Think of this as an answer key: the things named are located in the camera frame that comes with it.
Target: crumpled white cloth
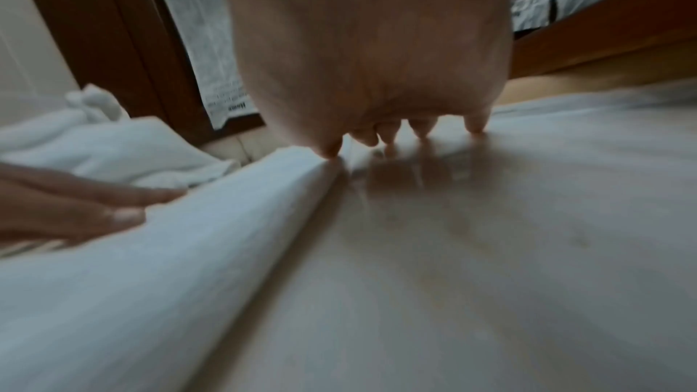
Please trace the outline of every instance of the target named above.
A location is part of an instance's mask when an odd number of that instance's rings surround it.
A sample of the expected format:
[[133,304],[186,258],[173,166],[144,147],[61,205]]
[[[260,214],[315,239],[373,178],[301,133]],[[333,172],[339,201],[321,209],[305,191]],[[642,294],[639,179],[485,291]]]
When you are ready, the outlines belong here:
[[184,141],[157,118],[130,119],[109,92],[68,93],[68,108],[0,128],[0,161],[142,187],[193,187],[240,164]]
[[140,228],[0,261],[0,391],[181,389],[340,169],[283,149]]

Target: wooden furniture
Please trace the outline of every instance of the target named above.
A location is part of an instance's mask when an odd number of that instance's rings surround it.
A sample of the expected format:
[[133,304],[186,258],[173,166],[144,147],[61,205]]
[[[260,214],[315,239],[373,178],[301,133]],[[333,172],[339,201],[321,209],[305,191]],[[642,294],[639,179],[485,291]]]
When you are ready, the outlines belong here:
[[[214,131],[164,0],[35,0],[80,85],[112,91],[135,116],[156,115],[193,144],[263,125],[258,115]],[[513,51],[512,78],[697,36],[685,0],[603,0],[533,33]]]

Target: white wall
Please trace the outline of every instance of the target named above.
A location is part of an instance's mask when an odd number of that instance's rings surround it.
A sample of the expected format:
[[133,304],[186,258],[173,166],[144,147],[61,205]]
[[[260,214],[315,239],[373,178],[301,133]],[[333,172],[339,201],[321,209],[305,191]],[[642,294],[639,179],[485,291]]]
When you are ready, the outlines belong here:
[[77,88],[33,0],[0,0],[0,124],[62,106]]

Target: tiled wall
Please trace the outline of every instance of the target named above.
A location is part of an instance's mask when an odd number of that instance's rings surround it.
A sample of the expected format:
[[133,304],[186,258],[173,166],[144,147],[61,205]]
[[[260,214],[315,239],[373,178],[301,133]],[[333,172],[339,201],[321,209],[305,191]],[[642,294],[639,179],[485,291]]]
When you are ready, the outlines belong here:
[[76,88],[33,0],[0,0],[0,98]]

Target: finger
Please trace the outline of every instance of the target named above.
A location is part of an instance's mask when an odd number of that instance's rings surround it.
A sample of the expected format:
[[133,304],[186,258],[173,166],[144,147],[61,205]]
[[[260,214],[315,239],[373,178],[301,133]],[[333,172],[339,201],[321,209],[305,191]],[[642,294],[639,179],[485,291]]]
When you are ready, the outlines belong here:
[[378,134],[375,133],[375,128],[373,127],[350,131],[348,134],[351,135],[351,138],[368,147],[375,147],[379,142]]
[[324,158],[325,160],[330,160],[332,158],[336,158],[337,155],[339,154],[339,151],[341,150],[341,145],[343,144],[343,140],[339,139],[338,141],[328,144],[324,147],[312,147],[312,151],[317,153],[319,156]]
[[8,181],[0,183],[0,230],[56,239],[95,237],[143,224],[143,208],[112,208],[52,195]]
[[0,164],[0,177],[37,190],[115,207],[147,207],[169,203],[185,189],[147,189],[81,178],[45,168]]
[[438,118],[410,118],[409,125],[414,129],[414,133],[424,139],[436,127]]
[[465,115],[465,128],[471,134],[480,134],[484,132],[486,124],[489,122],[489,116],[492,114],[490,107],[470,115]]
[[394,143],[394,138],[397,136],[397,132],[401,125],[401,120],[385,121],[376,124],[375,131],[380,135],[380,139],[382,139],[385,144],[392,144]]

